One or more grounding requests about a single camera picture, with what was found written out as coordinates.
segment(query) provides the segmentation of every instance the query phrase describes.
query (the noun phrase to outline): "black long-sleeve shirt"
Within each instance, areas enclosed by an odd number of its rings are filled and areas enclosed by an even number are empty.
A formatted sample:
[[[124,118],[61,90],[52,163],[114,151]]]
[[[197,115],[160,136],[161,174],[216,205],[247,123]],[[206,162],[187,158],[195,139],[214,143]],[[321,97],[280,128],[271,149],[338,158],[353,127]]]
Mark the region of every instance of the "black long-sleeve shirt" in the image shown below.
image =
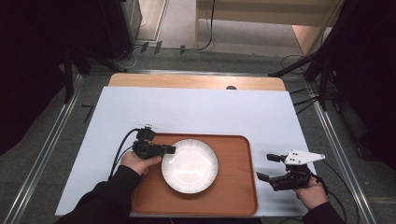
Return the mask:
[[[110,181],[101,182],[85,194],[76,208],[55,224],[117,224],[131,213],[131,194],[140,182],[140,175],[127,166],[119,166]],[[304,217],[305,224],[344,224],[330,203],[324,203]]]

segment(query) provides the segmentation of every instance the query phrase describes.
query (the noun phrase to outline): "brown tray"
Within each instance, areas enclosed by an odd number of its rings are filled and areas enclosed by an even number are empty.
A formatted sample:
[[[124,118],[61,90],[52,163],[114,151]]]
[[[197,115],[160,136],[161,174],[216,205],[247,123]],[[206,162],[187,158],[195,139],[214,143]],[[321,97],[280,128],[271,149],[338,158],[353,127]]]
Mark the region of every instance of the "brown tray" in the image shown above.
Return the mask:
[[[166,184],[159,163],[135,189],[132,210],[148,215],[254,215],[258,204],[248,140],[239,135],[158,133],[153,143],[173,145],[182,139],[203,141],[215,151],[219,172],[213,184],[196,194],[177,192]]]

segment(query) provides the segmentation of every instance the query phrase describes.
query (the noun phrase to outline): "white plate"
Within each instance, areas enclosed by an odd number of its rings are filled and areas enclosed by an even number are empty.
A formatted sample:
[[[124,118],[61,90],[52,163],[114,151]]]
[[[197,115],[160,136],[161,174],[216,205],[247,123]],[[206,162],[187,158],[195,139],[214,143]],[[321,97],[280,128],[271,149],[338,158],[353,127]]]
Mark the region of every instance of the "white plate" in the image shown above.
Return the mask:
[[[163,156],[163,178],[182,193],[198,193],[207,189],[218,174],[219,163],[213,149],[202,141],[184,139],[173,144],[175,154]]]

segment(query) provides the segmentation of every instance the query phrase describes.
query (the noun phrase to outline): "gray carpet floor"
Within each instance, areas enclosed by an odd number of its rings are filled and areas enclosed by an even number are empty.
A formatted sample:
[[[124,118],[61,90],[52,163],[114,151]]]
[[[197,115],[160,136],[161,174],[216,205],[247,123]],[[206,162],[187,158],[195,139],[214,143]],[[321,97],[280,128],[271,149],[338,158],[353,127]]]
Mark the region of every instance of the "gray carpet floor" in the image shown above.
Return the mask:
[[[135,57],[137,63],[133,68],[128,69],[129,73],[137,73],[141,70],[168,70],[193,71],[194,73],[241,73],[242,76],[264,77],[265,74],[278,71],[282,67],[282,58],[230,53],[188,51],[180,55],[177,50],[162,49],[160,53],[154,54],[154,49],[148,49],[144,53],[136,51]],[[298,58],[289,58],[283,63],[287,65],[297,60]],[[134,64],[134,57],[130,55],[119,63],[124,66],[131,66]],[[112,74],[114,72],[101,64],[92,63],[91,74],[84,77],[77,102],[19,223],[44,224],[53,223],[57,219],[54,216],[56,207],[89,126],[89,121],[84,122],[89,114],[89,108],[83,105],[96,105],[102,88],[107,85]],[[282,78],[288,91],[306,88],[302,75],[287,75]],[[303,91],[293,94],[291,99],[293,102],[300,102],[309,97],[306,91]],[[64,91],[60,91],[20,143],[0,157],[0,199],[2,201],[0,204],[0,221],[6,218],[19,187],[28,176],[53,123],[62,109],[63,100]],[[346,151],[349,162],[353,166],[355,175],[359,179],[363,192],[368,198],[377,222],[393,223],[396,219],[396,214],[393,212],[396,209],[396,172],[382,161],[361,159],[342,116],[334,111],[331,101],[328,101],[327,104],[334,129]],[[296,111],[303,107],[304,105],[296,107]],[[324,153],[327,157],[326,162],[340,173],[315,108],[312,105],[309,106],[299,114],[298,118],[310,150]],[[337,195],[345,207],[348,223],[356,223],[357,215],[354,200],[343,183],[334,171],[324,163],[318,161],[315,165],[318,175],[325,179],[329,189]],[[341,208],[337,202],[333,198],[331,198],[331,202],[341,214]],[[283,220],[283,217],[263,217],[262,223],[281,223]],[[300,222],[288,220],[283,223]]]

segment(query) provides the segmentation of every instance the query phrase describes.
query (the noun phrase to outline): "person's right hand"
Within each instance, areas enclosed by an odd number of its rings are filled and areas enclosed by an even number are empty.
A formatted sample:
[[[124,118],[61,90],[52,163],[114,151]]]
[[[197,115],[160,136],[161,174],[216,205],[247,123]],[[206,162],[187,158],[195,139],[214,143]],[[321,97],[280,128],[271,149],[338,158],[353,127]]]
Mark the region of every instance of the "person's right hand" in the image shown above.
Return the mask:
[[[121,159],[121,165],[128,166],[139,175],[145,175],[149,171],[149,166],[161,161],[161,157],[152,157],[147,160],[140,159],[134,152],[126,152]]]
[[[312,210],[329,201],[326,197],[323,185],[321,183],[317,183],[317,179],[312,176],[309,179],[307,187],[295,189],[294,191],[308,210]]]

